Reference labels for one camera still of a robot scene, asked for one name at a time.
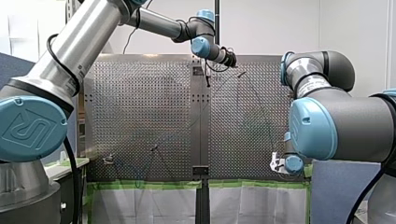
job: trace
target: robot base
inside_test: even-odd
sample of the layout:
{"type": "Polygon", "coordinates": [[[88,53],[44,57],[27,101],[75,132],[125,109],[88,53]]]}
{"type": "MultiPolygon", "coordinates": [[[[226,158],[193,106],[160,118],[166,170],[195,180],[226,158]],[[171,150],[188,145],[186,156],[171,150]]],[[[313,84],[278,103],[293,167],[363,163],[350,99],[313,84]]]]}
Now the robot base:
{"type": "Polygon", "coordinates": [[[44,195],[0,207],[1,223],[59,224],[61,223],[61,187],[52,183],[44,195]]]}

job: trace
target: wire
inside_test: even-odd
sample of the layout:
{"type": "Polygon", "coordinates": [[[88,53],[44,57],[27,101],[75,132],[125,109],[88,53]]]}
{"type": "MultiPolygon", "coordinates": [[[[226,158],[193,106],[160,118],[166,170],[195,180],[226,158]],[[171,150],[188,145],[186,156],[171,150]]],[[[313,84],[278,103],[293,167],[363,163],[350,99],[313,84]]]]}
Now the wire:
{"type": "MultiPolygon", "coordinates": [[[[234,76],[233,76],[233,75],[230,75],[224,82],[221,83],[221,85],[213,92],[212,99],[214,99],[214,98],[216,97],[216,94],[219,92],[219,90],[221,90],[221,88],[222,88],[232,77],[234,77],[234,76]]],[[[200,111],[198,118],[197,118],[195,121],[193,121],[188,127],[183,128],[183,129],[180,129],[179,131],[177,131],[177,132],[171,134],[169,137],[163,139],[163,140],[160,141],[160,142],[158,142],[158,141],[159,141],[159,139],[162,137],[162,135],[161,135],[160,137],[158,137],[158,138],[157,138],[157,141],[156,141],[156,142],[158,142],[158,143],[156,144],[156,146],[159,147],[159,146],[161,146],[162,144],[164,144],[164,143],[166,143],[167,141],[169,141],[170,139],[172,139],[173,137],[175,137],[176,135],[188,131],[192,126],[194,126],[194,124],[195,124],[196,122],[198,122],[198,120],[200,120],[202,113],[206,110],[206,108],[207,108],[208,105],[209,105],[209,103],[206,103],[206,104],[205,104],[204,108],[200,111]]]]}
{"type": "MultiPolygon", "coordinates": [[[[153,0],[150,0],[150,1],[148,2],[147,6],[146,6],[146,9],[149,8],[149,6],[151,5],[152,1],[153,1],[153,0]]],[[[132,30],[132,32],[129,34],[128,40],[127,40],[127,42],[126,42],[126,44],[125,44],[125,47],[124,47],[124,49],[123,49],[123,51],[122,51],[122,54],[125,54],[125,51],[126,51],[126,49],[128,48],[129,42],[131,41],[132,35],[134,34],[134,32],[136,32],[137,29],[139,29],[139,26],[140,26],[140,19],[141,19],[141,18],[140,18],[140,7],[139,7],[139,8],[136,10],[136,27],[135,27],[135,28],[132,30]]]]}
{"type": "Polygon", "coordinates": [[[76,158],[73,153],[73,148],[70,146],[69,139],[66,137],[64,139],[64,147],[66,148],[67,156],[70,160],[70,166],[72,169],[73,177],[73,224],[78,224],[79,206],[80,206],[80,195],[79,195],[79,179],[78,179],[78,168],[76,163],[76,158]]]}
{"type": "Polygon", "coordinates": [[[70,71],[70,69],[64,65],[63,63],[61,63],[61,61],[59,61],[58,57],[55,55],[55,53],[52,51],[52,45],[51,45],[51,41],[53,38],[55,38],[58,35],[51,35],[48,39],[47,39],[47,50],[50,54],[50,56],[52,56],[52,59],[62,67],[62,69],[71,77],[73,78],[74,82],[76,83],[76,91],[74,92],[73,96],[77,95],[79,93],[80,90],[80,85],[79,85],[79,81],[76,75],[73,74],[72,71],[70,71]]]}

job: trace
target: vertical metal pole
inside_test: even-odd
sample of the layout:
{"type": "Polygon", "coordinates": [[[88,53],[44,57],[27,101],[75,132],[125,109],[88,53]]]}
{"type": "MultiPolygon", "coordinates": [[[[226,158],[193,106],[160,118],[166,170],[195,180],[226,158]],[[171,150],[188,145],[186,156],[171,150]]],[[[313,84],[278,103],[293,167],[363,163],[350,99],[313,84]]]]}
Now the vertical metal pole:
{"type": "Polygon", "coordinates": [[[220,45],[220,0],[215,0],[215,44],[220,45]]]}

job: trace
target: metal stand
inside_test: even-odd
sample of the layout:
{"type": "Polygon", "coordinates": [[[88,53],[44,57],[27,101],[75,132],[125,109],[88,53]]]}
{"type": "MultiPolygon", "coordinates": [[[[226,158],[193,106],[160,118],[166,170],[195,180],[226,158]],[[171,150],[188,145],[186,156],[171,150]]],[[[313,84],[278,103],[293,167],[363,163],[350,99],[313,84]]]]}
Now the metal stand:
{"type": "Polygon", "coordinates": [[[49,186],[44,195],[0,207],[1,223],[59,224],[61,223],[61,191],[58,183],[49,186]]]}
{"type": "Polygon", "coordinates": [[[191,71],[191,127],[192,175],[202,181],[202,187],[196,192],[196,224],[210,223],[209,201],[209,126],[211,88],[207,87],[205,71],[199,61],[192,61],[191,71]]]}

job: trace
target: robotic arm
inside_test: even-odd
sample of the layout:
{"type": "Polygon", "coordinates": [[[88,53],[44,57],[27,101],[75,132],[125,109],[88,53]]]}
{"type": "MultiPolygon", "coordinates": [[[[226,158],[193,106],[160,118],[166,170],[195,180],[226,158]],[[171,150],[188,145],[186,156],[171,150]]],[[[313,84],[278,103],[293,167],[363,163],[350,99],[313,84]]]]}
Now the robotic arm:
{"type": "MultiPolygon", "coordinates": [[[[141,8],[140,5],[144,2],[138,0],[86,1],[57,36],[56,41],[53,44],[49,43],[49,48],[52,50],[43,55],[28,75],[12,78],[0,91],[0,100],[33,95],[41,97],[41,101],[43,99],[51,101],[51,103],[46,101],[40,104],[53,106],[52,103],[55,103],[63,112],[58,109],[53,113],[58,115],[56,122],[60,124],[54,131],[59,131],[59,135],[64,136],[65,119],[73,111],[72,97],[79,92],[83,78],[113,31],[122,24],[130,24],[158,35],[168,36],[176,43],[190,40],[191,51],[196,56],[235,67],[235,54],[214,44],[213,12],[200,10],[197,16],[192,17],[188,22],[173,21],[141,8]]],[[[0,161],[34,161],[49,155],[61,143],[62,141],[58,140],[50,144],[43,140],[42,149],[26,152],[22,149],[21,151],[3,149],[0,141],[0,161]]]]}
{"type": "Polygon", "coordinates": [[[333,51],[287,53],[281,64],[281,81],[294,93],[287,140],[291,141],[288,151],[292,147],[295,152],[286,154],[285,159],[273,158],[273,170],[300,173],[304,164],[292,157],[381,162],[381,171],[363,191],[346,223],[375,184],[369,223],[395,223],[396,204],[389,196],[394,195],[396,186],[396,91],[351,97],[347,92],[355,82],[353,66],[348,58],[333,51]]]}
{"type": "Polygon", "coordinates": [[[212,12],[201,10],[188,22],[174,21],[141,8],[145,2],[85,1],[53,44],[55,35],[49,39],[49,51],[29,74],[12,78],[0,90],[1,220],[60,223],[60,187],[49,183],[40,159],[63,143],[74,110],[72,97],[118,25],[129,24],[176,43],[190,40],[196,56],[235,67],[235,55],[213,43],[212,12]]]}

